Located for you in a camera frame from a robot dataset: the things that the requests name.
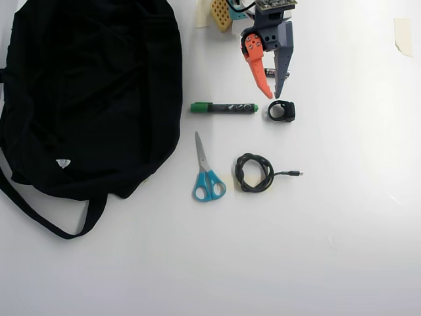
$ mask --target black wire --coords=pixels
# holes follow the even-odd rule
[[[245,7],[244,9],[236,9],[231,3],[230,0],[226,0],[227,4],[230,6],[231,10],[233,10],[236,13],[242,13],[245,11],[250,10],[251,8],[253,8],[256,5],[256,1],[253,1],[253,3],[251,3],[248,7]]]
[[[250,161],[256,161],[263,170],[264,179],[262,182],[257,184],[256,186],[250,186],[246,181],[244,181],[244,165]],[[251,193],[261,193],[269,189],[272,185],[275,176],[285,175],[285,176],[301,176],[303,173],[300,171],[283,171],[283,172],[274,172],[274,168],[270,161],[262,156],[253,155],[252,153],[245,153],[240,158],[237,159],[237,165],[235,166],[235,177],[237,178],[241,189],[244,192],[251,192]]]

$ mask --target circuit board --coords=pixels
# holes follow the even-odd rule
[[[262,10],[272,10],[272,9],[294,9],[295,5],[298,4],[296,0],[257,0],[256,5],[258,5]]]

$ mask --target black backpack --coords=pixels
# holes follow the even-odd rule
[[[0,189],[56,235],[99,220],[108,194],[128,198],[175,150],[182,48],[166,0],[28,0],[14,16],[0,146],[12,180],[89,200],[81,233],[35,212],[0,170]]]

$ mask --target green marker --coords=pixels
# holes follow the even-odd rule
[[[213,104],[211,102],[192,103],[190,111],[193,113],[233,113],[233,114],[253,114],[259,110],[257,104]]]

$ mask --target white label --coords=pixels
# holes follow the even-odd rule
[[[64,169],[67,168],[72,161],[68,159],[57,159],[56,162],[59,164],[61,169]]]

